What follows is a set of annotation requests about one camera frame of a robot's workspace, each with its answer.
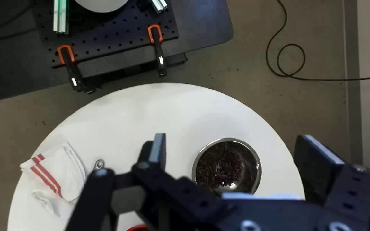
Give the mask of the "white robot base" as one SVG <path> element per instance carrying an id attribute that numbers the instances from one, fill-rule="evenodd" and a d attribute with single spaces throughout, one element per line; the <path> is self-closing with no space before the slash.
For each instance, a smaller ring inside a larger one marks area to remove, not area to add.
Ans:
<path id="1" fill-rule="evenodd" d="M 75 0 L 80 6 L 94 12 L 112 12 L 122 7 L 129 0 Z"/>

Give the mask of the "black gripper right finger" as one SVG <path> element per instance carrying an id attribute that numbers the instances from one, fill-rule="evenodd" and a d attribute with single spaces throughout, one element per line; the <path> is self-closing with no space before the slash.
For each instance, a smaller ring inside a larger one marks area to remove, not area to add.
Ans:
<path id="1" fill-rule="evenodd" d="M 300 170 L 306 198 L 323 204 L 328 197 L 338 169 L 346 161 L 312 134 L 300 134 L 294 147 L 294 162 Z"/>

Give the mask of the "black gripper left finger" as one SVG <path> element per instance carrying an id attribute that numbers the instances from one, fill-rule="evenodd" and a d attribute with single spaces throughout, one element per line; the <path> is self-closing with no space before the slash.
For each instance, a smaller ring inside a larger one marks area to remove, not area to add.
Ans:
<path id="1" fill-rule="evenodd" d="M 156 133 L 153 139 L 149 139 L 143 145 L 134 168 L 140 170 L 165 169 L 166 156 L 166 134 Z"/>

